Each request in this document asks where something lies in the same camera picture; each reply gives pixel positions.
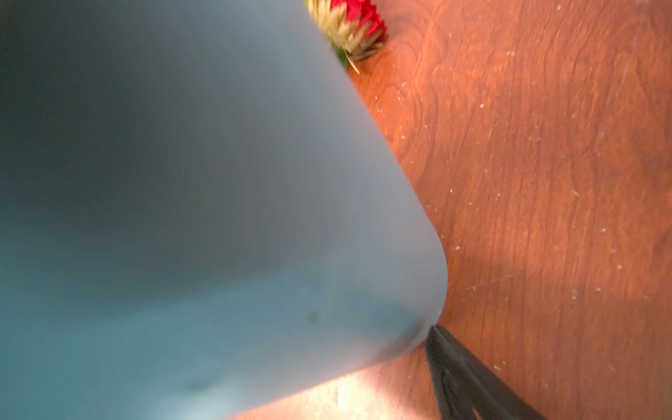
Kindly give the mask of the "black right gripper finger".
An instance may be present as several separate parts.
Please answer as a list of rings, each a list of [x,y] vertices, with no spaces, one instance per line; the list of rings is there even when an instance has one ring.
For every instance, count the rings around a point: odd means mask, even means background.
[[[441,418],[544,420],[444,327],[430,329],[425,353]]]

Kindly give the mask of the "teal ceramic vase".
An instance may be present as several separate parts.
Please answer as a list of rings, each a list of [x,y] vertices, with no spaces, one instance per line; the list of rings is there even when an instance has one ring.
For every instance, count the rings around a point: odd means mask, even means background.
[[[1,4],[2,418],[228,418],[411,351],[446,292],[301,2]]]

